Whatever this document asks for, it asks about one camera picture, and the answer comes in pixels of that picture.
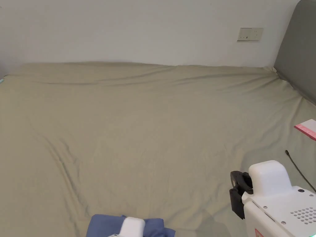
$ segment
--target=black clamp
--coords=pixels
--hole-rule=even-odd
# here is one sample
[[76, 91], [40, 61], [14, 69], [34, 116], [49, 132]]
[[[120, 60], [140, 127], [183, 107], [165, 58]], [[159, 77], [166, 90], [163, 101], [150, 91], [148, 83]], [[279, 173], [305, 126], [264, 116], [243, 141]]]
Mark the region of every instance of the black clamp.
[[242, 195], [244, 192], [253, 194], [252, 180], [247, 172], [232, 171], [230, 173], [230, 180], [233, 188], [229, 190], [230, 203], [232, 210], [241, 219], [245, 218], [244, 204], [242, 203]]

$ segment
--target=white wall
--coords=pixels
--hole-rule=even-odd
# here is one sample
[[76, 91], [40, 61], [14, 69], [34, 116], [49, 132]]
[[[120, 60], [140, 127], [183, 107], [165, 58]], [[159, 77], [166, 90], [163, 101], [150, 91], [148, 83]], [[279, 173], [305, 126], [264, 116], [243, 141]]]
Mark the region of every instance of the white wall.
[[[0, 73], [23, 62], [273, 65], [298, 0], [1, 0]], [[260, 42], [239, 28], [264, 27]]]

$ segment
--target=warning label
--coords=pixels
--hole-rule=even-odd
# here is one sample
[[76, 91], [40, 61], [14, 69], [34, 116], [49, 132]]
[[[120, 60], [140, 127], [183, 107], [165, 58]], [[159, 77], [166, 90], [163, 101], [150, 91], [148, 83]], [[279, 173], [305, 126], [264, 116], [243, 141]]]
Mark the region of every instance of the warning label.
[[263, 235], [260, 234], [260, 232], [257, 229], [255, 229], [255, 231], [256, 231], [256, 237], [263, 237]]

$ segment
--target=electrical outlet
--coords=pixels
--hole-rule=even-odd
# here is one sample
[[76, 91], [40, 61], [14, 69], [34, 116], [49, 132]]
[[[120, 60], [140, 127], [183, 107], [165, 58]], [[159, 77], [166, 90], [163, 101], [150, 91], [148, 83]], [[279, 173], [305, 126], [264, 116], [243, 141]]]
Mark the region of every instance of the electrical outlet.
[[252, 28], [240, 28], [237, 41], [249, 41]]
[[240, 28], [237, 41], [259, 41], [263, 28]]
[[263, 33], [263, 28], [252, 28], [251, 34], [250, 34], [250, 40], [259, 41], [261, 40]]

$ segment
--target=white robot part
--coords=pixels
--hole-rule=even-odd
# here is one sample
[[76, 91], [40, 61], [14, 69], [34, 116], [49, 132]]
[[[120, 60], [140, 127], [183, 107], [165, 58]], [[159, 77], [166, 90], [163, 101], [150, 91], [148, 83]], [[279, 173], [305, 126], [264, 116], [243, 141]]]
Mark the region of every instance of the white robot part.
[[253, 194], [244, 192], [249, 237], [316, 237], [316, 194], [291, 185], [277, 161], [249, 168]]
[[123, 221], [119, 234], [109, 237], [143, 237], [145, 221], [134, 217], [127, 217]]

